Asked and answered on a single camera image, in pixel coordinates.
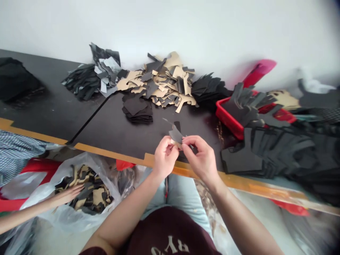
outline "red object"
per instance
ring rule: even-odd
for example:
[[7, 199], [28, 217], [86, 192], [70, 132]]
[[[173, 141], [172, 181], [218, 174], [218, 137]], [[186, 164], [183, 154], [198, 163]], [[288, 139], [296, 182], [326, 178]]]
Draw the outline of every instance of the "red object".
[[291, 214], [298, 215], [298, 216], [310, 216], [308, 210], [302, 206], [289, 204], [277, 200], [271, 199], [276, 205], [278, 205], [281, 208], [286, 209]]
[[[216, 102], [216, 116], [226, 125], [226, 127], [230, 129], [230, 131], [234, 134], [234, 136], [236, 136], [238, 140], [243, 140], [244, 127], [221, 106], [229, 100], [230, 97]], [[259, 109], [259, 113], [265, 114], [269, 112], [275, 105], [275, 103], [272, 103], [270, 105], [263, 106]], [[280, 109], [276, 114], [274, 114], [274, 117], [278, 120], [285, 120], [289, 123], [293, 123], [294, 121], [296, 121], [294, 115], [284, 109]]]
[[254, 69], [243, 80], [243, 87], [248, 88], [255, 85], [267, 73], [276, 66], [276, 62], [271, 59], [263, 59], [256, 63]]
[[136, 164], [116, 159], [116, 167], [118, 171], [123, 171], [124, 169], [131, 168], [135, 165]]
[[[32, 158], [28, 161], [27, 165], [21, 171], [21, 174], [26, 172], [46, 172], [45, 178], [39, 185], [45, 184], [49, 182], [52, 176], [56, 173], [58, 167], [62, 162], [50, 160], [50, 159], [41, 159], [41, 158]], [[3, 211], [18, 211], [20, 207], [27, 200], [25, 199], [15, 199], [8, 200], [1, 195], [0, 188], [0, 212]]]

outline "hand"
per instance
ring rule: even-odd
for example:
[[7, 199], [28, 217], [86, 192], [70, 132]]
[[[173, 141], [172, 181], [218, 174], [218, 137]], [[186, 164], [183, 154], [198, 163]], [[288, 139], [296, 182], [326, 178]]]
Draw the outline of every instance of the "hand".
[[[198, 149], [196, 155], [189, 147], [191, 144]], [[214, 150], [200, 136], [183, 137], [182, 148], [192, 170], [204, 183], [214, 181], [214, 178], [219, 177]]]
[[180, 154], [178, 147], [172, 144], [170, 136], [164, 136], [155, 151], [155, 165], [153, 171], [164, 179], [174, 169], [176, 159]]
[[75, 199], [76, 196], [79, 195], [81, 190], [84, 188], [84, 185], [76, 185], [72, 188], [68, 188], [53, 197], [45, 200], [46, 203], [48, 203], [50, 208], [54, 208], [63, 204], [66, 204], [68, 202], [71, 202], [73, 199]]

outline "blue checkered cloth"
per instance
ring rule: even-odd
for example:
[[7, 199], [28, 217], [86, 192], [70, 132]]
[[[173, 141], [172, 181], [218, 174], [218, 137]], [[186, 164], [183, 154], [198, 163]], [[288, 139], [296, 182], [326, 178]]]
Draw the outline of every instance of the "blue checkered cloth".
[[50, 143], [0, 130], [0, 187], [20, 174]]

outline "wooden table edge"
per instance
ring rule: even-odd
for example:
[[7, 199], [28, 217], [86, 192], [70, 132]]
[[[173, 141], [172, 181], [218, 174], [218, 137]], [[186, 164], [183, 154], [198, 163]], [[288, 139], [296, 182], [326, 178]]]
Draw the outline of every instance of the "wooden table edge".
[[[74, 147], [82, 151], [87, 151], [90, 153], [106, 156], [109, 158], [124, 160], [124, 161], [134, 163], [137, 165], [153, 167], [153, 164], [154, 164], [154, 155], [149, 154], [149, 153], [145, 153], [144, 159], [139, 159], [139, 158], [134, 158], [134, 157], [126, 156], [123, 154], [119, 154], [116, 152], [96, 148], [96, 147], [86, 145], [83, 143], [77, 143]], [[188, 163], [176, 161], [175, 167], [172, 173], [199, 179], [198, 176], [193, 172], [193, 170], [191, 169]], [[221, 176], [221, 179], [226, 184], [226, 186], [230, 188], [245, 191], [245, 192], [258, 195], [261, 197], [274, 199], [274, 200], [278, 200], [281, 202], [286, 202], [289, 204], [303, 206], [307, 209], [314, 209], [314, 210], [322, 211], [325, 213], [327, 212], [330, 214], [340, 216], [340, 208], [309, 201], [309, 199], [306, 197], [306, 195], [303, 192], [279, 187], [276, 185], [267, 184], [264, 182], [248, 179], [248, 178], [237, 176], [237, 175], [227, 175], [223, 172], [219, 172], [219, 175]]]
[[0, 129], [8, 131], [8, 132], [15, 133], [15, 134], [18, 134], [18, 135], [32, 137], [32, 138], [42, 140], [42, 141], [45, 141], [45, 142], [56, 143], [56, 144], [61, 144], [61, 145], [64, 145], [64, 144], [67, 143], [67, 140], [64, 140], [64, 139], [60, 139], [60, 138], [56, 138], [56, 137], [48, 136], [48, 135], [43, 135], [43, 134], [40, 134], [40, 133], [20, 129], [20, 128], [17, 128], [17, 127], [13, 127], [12, 126], [13, 123], [14, 122], [12, 120], [0, 118]]

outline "table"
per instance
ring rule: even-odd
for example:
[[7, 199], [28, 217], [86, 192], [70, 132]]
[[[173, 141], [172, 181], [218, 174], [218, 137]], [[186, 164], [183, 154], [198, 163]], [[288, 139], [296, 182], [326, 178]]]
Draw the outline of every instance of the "table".
[[0, 50], [0, 57], [12, 57], [45, 86], [42, 93], [12, 104], [0, 101], [0, 129], [36, 139], [65, 144], [73, 139], [97, 111], [105, 98], [98, 95], [80, 102], [61, 81], [80, 63]]
[[[235, 142], [230, 131], [214, 114], [203, 108], [184, 105], [176, 108], [154, 104], [154, 122], [134, 125], [128, 122], [121, 108], [123, 94], [108, 99], [99, 94], [89, 101], [78, 101], [60, 82], [79, 63], [0, 50], [0, 57], [13, 57], [46, 86], [46, 91], [16, 105], [0, 102], [0, 129], [58, 144], [70, 143], [75, 148], [99, 155], [153, 167], [154, 151], [170, 122], [179, 121], [183, 135], [200, 135], [214, 149], [217, 169], [224, 183], [238, 190], [319, 211], [340, 215], [340, 208], [309, 199], [303, 190], [292, 189], [286, 179], [254, 180], [227, 175], [222, 170], [220, 151]], [[173, 173], [197, 178], [183, 155]]]

